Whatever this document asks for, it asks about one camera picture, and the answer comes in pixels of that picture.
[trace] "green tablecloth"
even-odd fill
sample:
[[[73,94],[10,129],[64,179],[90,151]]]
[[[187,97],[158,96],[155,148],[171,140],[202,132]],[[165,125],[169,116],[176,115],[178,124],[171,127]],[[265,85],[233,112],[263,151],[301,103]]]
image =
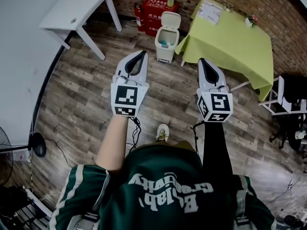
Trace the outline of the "green tablecloth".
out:
[[[175,52],[184,51],[185,62],[197,63],[208,59],[218,67],[240,72],[260,90],[263,101],[273,85],[273,56],[270,36],[257,26],[247,27],[245,18],[224,9],[217,25],[196,16],[201,0],[194,13],[188,35]],[[223,8],[220,3],[211,1]]]

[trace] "brick wall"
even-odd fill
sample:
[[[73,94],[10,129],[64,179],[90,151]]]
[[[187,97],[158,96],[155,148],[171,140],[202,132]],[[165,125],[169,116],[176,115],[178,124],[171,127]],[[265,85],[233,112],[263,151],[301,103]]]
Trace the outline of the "brick wall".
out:
[[[118,14],[134,16],[133,5],[144,0],[113,0]],[[200,0],[176,0],[181,29],[188,31],[190,15]],[[307,20],[289,0],[216,0],[226,1],[243,13],[254,13],[259,26],[272,40],[274,73],[303,73],[307,76]]]

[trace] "paper sign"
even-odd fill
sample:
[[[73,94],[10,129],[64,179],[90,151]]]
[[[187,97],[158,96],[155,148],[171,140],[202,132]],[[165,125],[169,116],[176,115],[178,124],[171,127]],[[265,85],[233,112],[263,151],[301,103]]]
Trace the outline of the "paper sign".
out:
[[[216,4],[209,1],[204,1],[197,11],[197,16],[216,25],[222,14],[222,10],[223,9]]]

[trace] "person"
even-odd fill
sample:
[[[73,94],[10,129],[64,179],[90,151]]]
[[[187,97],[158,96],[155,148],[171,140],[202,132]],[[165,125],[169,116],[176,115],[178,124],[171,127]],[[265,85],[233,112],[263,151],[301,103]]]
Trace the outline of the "person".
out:
[[[127,127],[113,116],[95,165],[71,169],[49,229],[74,229],[80,216],[101,230],[275,229],[249,178],[233,175],[222,123],[205,123],[203,166],[187,141],[167,143],[165,124],[125,158]]]

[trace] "red box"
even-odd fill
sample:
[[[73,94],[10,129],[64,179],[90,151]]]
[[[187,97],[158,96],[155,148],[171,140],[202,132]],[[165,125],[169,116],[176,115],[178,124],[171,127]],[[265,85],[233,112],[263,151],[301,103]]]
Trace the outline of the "red box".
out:
[[[142,5],[145,20],[145,32],[147,35],[156,36],[161,25],[161,15],[163,12],[177,12],[178,3],[170,8],[166,0],[145,0]]]

